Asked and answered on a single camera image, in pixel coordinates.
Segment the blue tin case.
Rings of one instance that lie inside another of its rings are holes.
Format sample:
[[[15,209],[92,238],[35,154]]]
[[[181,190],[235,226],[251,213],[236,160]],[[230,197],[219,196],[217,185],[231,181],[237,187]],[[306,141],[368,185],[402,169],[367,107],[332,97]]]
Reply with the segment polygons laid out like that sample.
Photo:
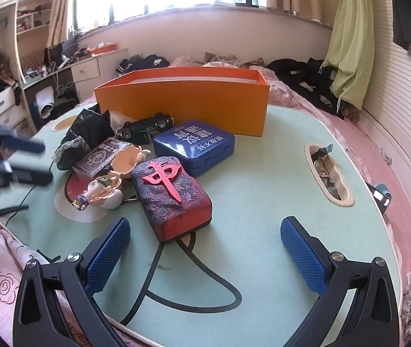
[[[187,121],[153,139],[158,157],[178,158],[184,170],[200,176],[234,153],[235,136],[202,121]]]

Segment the teal tape dispenser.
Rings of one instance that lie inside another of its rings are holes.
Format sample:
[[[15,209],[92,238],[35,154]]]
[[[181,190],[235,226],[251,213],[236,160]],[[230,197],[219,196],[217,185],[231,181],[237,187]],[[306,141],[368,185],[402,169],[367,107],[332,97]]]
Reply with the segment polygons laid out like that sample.
[[[384,185],[384,183],[382,182],[376,184],[375,186],[368,183],[367,187],[371,192],[374,201],[379,207],[381,214],[383,215],[386,212],[390,203],[392,202],[392,195],[388,187],[386,187],[386,185]]]

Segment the black striped clothes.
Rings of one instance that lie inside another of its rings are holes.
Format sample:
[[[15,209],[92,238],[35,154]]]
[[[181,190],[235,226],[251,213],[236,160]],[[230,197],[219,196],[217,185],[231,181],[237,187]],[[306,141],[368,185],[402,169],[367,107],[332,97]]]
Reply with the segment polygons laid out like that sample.
[[[164,68],[170,65],[166,58],[149,55],[142,57],[140,55],[131,56],[128,59],[124,59],[115,69],[118,75],[128,74],[133,71]]]

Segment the red mahjong tile block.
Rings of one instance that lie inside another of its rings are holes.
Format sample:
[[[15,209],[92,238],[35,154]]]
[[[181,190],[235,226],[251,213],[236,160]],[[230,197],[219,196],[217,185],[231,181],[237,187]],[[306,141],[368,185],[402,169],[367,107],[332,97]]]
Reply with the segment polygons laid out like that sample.
[[[159,242],[174,241],[211,222],[209,195],[178,158],[145,161],[134,168],[131,179]]]

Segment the orange cardboard box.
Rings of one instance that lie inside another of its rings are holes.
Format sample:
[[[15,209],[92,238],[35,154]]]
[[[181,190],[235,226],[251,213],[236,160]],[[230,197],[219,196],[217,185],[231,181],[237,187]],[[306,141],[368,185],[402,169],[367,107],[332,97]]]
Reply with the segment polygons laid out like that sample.
[[[199,120],[227,132],[262,136],[269,89],[264,76],[234,67],[133,71],[95,88],[101,111],[140,120],[169,114],[177,125]]]

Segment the white drawer cabinet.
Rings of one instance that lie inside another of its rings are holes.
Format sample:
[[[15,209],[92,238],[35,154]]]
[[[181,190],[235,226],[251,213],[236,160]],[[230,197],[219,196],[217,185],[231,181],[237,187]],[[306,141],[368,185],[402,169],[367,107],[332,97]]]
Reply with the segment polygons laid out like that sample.
[[[93,56],[28,82],[23,90],[37,130],[90,98],[94,89],[117,77],[127,49]]]

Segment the anime doll figure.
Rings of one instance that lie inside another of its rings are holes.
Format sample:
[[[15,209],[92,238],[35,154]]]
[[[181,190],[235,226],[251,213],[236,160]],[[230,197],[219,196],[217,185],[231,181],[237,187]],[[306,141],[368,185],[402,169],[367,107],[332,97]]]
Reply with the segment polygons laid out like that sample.
[[[149,149],[128,145],[114,155],[111,163],[102,169],[102,174],[89,182],[86,189],[76,196],[72,205],[79,211],[88,206],[111,210],[125,203],[122,181],[129,179],[131,172],[151,154]]]

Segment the small black binder clip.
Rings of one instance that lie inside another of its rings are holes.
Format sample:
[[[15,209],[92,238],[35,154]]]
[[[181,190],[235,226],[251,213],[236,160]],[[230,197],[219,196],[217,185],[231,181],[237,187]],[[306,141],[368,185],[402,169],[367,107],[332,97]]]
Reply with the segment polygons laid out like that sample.
[[[311,155],[311,160],[316,161],[325,158],[333,150],[333,144],[331,143],[327,147],[320,147]]]

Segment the black clothes pile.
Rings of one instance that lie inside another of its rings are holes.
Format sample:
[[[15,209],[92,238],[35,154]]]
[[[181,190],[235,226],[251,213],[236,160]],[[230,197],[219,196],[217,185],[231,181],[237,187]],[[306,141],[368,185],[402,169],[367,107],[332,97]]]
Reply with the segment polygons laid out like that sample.
[[[346,103],[341,101],[338,107],[338,98],[331,91],[331,75],[337,73],[334,67],[322,67],[322,60],[310,58],[306,63],[292,59],[274,60],[266,68],[314,107],[344,120],[342,111]]]

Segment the brown card deck box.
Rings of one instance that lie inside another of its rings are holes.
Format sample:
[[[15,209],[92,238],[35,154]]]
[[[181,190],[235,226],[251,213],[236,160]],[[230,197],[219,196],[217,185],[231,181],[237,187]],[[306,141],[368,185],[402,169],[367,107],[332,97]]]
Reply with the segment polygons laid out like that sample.
[[[108,165],[112,163],[115,155],[128,147],[130,143],[108,138],[99,146],[89,152],[76,166],[74,173],[82,179],[94,179]]]

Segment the green hanging garment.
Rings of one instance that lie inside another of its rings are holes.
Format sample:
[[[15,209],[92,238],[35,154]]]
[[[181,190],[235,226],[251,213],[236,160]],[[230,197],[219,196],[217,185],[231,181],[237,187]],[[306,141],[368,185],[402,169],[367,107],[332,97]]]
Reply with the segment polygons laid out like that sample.
[[[330,88],[340,101],[362,108],[374,61],[373,0],[339,0],[323,67],[337,73]]]

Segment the black lace cloth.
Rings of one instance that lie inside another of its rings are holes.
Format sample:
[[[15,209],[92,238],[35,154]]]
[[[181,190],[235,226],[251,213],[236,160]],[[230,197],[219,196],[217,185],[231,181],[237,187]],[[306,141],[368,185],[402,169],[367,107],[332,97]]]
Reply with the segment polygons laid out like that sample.
[[[57,168],[67,171],[103,141],[114,136],[111,113],[101,112],[100,104],[84,109],[57,147],[53,160]]]

